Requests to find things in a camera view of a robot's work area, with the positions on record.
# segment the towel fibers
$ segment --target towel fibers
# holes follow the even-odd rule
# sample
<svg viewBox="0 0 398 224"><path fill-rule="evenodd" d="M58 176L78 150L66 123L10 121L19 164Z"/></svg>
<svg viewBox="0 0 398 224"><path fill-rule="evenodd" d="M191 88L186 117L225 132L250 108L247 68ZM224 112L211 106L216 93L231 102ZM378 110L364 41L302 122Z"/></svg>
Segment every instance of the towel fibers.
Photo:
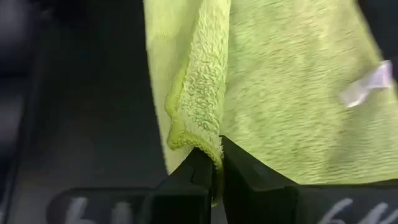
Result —
<svg viewBox="0 0 398 224"><path fill-rule="evenodd" d="M169 171L198 146L222 179L221 133L300 184L397 177L393 90L339 102L381 61L354 0L145 0L145 14Z"/></svg>

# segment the green microfiber towel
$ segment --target green microfiber towel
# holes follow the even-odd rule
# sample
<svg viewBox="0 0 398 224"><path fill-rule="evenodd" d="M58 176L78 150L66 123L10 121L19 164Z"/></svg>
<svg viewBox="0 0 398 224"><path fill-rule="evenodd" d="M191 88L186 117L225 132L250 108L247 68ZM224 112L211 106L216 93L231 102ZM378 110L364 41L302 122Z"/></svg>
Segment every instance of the green microfiber towel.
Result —
<svg viewBox="0 0 398 224"><path fill-rule="evenodd" d="M222 180L221 133L300 184L398 176L394 90L340 103L381 61L354 0L145 0L145 14L169 171L197 146Z"/></svg>

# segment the white plastic tag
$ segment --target white plastic tag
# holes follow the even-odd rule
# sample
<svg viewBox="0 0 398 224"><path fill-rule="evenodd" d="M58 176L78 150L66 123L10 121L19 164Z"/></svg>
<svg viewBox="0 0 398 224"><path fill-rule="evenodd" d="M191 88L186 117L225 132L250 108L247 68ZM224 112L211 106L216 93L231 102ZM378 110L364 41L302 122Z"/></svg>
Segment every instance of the white plastic tag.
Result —
<svg viewBox="0 0 398 224"><path fill-rule="evenodd" d="M376 71L360 80L351 83L341 92L340 98L347 108L360 105L374 88L390 88L392 86L392 64L390 60L381 62Z"/></svg>

